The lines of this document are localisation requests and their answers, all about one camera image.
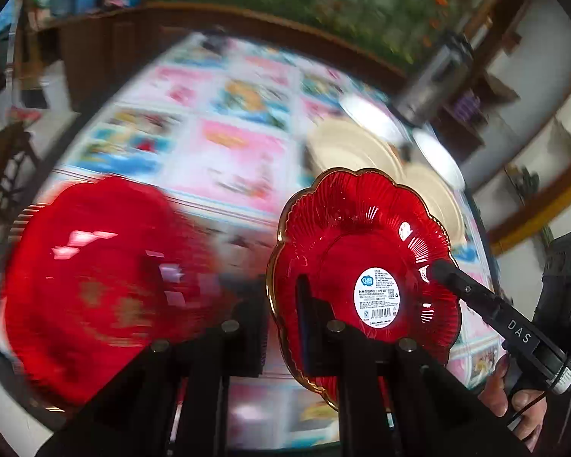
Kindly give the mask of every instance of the black metal bracket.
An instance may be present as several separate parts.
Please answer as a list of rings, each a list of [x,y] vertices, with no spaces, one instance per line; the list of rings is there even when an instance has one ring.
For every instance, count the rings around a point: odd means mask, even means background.
[[[304,374],[338,377],[343,457],[362,455],[529,455],[527,448],[453,375],[410,338],[371,340],[334,319],[297,281]],[[379,377],[388,386],[391,420]]]
[[[258,377],[267,335],[266,296],[237,304],[201,337],[156,340],[38,450],[39,457],[223,455],[228,379]],[[184,391],[175,441],[178,393]]]

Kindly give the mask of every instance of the barcode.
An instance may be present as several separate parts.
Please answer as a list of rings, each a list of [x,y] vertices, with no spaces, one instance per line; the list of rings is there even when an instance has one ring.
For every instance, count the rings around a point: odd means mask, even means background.
[[[372,310],[372,319],[384,318],[391,316],[391,308],[381,308],[380,310]]]

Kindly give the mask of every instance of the cable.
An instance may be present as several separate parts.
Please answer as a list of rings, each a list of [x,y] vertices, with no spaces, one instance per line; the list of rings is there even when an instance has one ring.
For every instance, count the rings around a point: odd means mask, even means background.
[[[558,375],[556,375],[556,378],[554,378],[554,381],[552,381],[552,384],[550,385],[548,390],[544,390],[544,392],[541,395],[536,396],[534,400],[532,400],[531,402],[526,404],[522,409],[520,409],[516,414],[514,414],[510,418],[510,420],[508,421],[508,426],[510,424],[512,424],[522,414],[527,412],[531,407],[533,407],[535,404],[537,404],[539,401],[543,400],[545,398],[545,396],[547,395],[547,393],[551,392],[554,389],[554,387],[558,384],[560,379],[563,377],[563,374],[565,373],[565,369],[567,369],[569,367],[570,362],[571,362],[571,352],[567,355],[567,359],[565,360],[565,362],[561,366],[560,371],[558,371]]]
[[[563,435],[565,434],[565,430],[567,429],[567,423],[569,422],[569,416],[570,415],[571,415],[571,396],[569,398],[569,404],[567,407],[567,414],[565,415],[565,422],[563,422],[563,427],[560,430],[560,435],[558,435],[557,445],[560,445],[560,442],[563,439]]]
[[[550,385],[548,390],[544,390],[544,392],[541,395],[536,396],[531,402],[529,402],[528,404],[526,404],[522,409],[520,409],[516,414],[514,414],[510,420],[508,421],[508,426],[510,424],[512,424],[518,417],[521,416],[521,414],[524,414],[525,412],[527,412],[531,407],[533,407],[535,404],[537,404],[538,402],[540,402],[541,400],[543,400],[545,398],[545,396],[547,395],[548,392],[551,392],[552,389],[558,384],[558,382],[560,381],[560,379],[562,378],[565,369],[568,368],[569,362],[571,361],[571,355],[567,356],[567,359],[565,360],[565,362],[563,363],[563,365],[560,368],[560,371],[558,372],[558,375],[556,375],[556,378],[554,378],[554,381],[552,381],[552,384]]]

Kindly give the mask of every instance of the product label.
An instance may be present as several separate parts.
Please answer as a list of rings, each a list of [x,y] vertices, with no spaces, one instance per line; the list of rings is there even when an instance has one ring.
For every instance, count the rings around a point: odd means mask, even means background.
[[[396,319],[399,289],[391,273],[383,268],[368,268],[356,281],[353,294],[357,315],[373,328],[384,328]]]
[[[554,383],[555,378],[556,377],[552,378],[551,380],[548,380],[547,384],[552,385],[552,383]],[[571,369],[565,368],[565,370],[563,371],[563,376],[560,377],[560,380],[558,380],[558,383],[552,389],[552,391],[560,395],[561,393],[565,393],[570,386],[571,386]]]

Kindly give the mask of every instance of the table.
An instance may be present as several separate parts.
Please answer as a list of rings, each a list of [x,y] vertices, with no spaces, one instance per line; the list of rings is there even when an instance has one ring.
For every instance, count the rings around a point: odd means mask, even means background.
[[[37,191],[34,201],[49,202],[64,186],[107,172],[155,184],[204,229],[219,257],[221,277],[249,283],[265,271],[284,203],[311,184],[304,163],[307,132],[319,118],[343,114],[338,99],[347,92],[378,103],[388,100],[338,69],[298,54],[194,33],[66,135],[53,156],[59,161],[42,185],[30,190]],[[466,273],[492,287],[483,230],[466,195],[455,198],[466,243],[452,254]],[[461,313],[448,369],[473,388],[494,368],[501,340],[463,303]],[[14,379],[2,383],[15,383],[18,388],[9,390],[20,401],[24,389]],[[50,428],[62,423],[58,412],[33,406],[30,412]],[[289,374],[272,321],[264,372],[257,380],[231,380],[229,410],[233,449],[338,440],[336,412]]]

